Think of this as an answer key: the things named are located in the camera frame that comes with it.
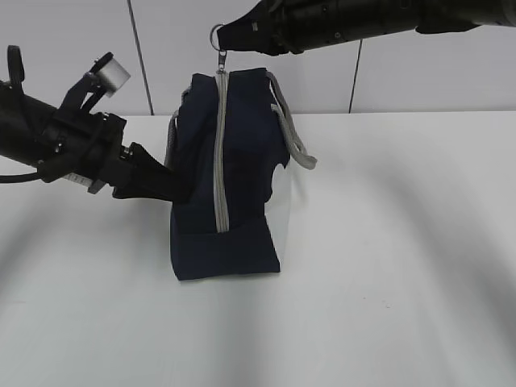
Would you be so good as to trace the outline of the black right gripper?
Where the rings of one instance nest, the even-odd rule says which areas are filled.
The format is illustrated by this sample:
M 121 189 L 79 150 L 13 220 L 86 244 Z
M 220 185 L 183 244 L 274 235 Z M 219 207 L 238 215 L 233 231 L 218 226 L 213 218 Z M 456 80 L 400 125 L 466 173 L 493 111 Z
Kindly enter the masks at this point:
M 259 1 L 247 14 L 219 28 L 218 46 L 268 56 L 302 54 L 310 46 L 298 12 L 309 5 L 310 1 Z

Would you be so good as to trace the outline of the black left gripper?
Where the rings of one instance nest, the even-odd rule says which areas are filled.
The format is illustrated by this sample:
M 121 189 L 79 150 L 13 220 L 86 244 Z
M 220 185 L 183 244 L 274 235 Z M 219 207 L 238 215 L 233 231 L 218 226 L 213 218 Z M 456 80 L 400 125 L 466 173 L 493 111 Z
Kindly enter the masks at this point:
M 148 198 L 186 202 L 192 188 L 181 174 L 158 162 L 145 148 L 132 143 L 119 156 L 127 120 L 116 114 L 79 114 L 76 118 L 55 116 L 39 143 L 48 150 L 38 159 L 38 176 L 51 183 L 65 179 L 97 194 L 106 182 L 101 171 L 110 160 L 110 186 L 116 199 Z

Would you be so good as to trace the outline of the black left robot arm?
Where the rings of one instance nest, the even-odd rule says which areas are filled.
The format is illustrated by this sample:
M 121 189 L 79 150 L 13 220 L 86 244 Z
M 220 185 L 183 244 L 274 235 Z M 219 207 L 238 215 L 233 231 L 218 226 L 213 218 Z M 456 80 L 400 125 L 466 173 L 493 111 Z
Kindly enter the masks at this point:
M 123 145 L 125 119 L 55 108 L 1 84 L 1 155 L 30 166 L 29 173 L 3 175 L 3 184 L 66 179 L 97 194 L 111 187 L 116 199 L 149 198 L 186 202 L 192 188 L 146 149 Z

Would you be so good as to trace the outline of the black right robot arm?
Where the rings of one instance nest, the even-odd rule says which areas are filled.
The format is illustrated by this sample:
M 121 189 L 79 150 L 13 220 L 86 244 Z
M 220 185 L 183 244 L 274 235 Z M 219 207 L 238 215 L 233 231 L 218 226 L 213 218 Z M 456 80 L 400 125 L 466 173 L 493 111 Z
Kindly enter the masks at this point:
M 514 25 L 515 3 L 503 0 L 260 1 L 220 27 L 217 37 L 223 51 L 280 56 L 404 31 L 435 35 Z

